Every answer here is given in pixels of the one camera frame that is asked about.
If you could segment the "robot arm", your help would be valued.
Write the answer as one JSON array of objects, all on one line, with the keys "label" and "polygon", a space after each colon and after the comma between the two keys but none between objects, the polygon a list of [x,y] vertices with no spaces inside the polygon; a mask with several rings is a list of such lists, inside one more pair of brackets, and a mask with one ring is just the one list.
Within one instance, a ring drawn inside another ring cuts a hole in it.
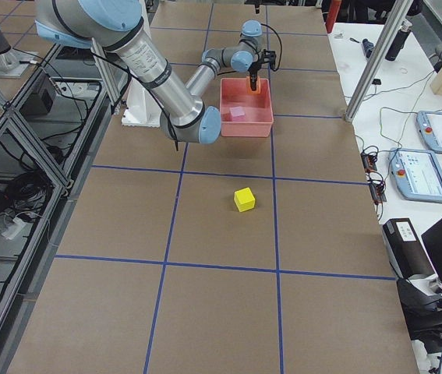
[{"label": "robot arm", "polygon": [[205,105],[202,94],[223,68],[256,78],[262,61],[262,25],[248,20],[236,46],[211,48],[184,83],[144,30],[138,1],[38,1],[36,28],[53,43],[90,48],[99,43],[116,54],[162,106],[161,129],[176,142],[211,144],[221,133],[221,113]]}]

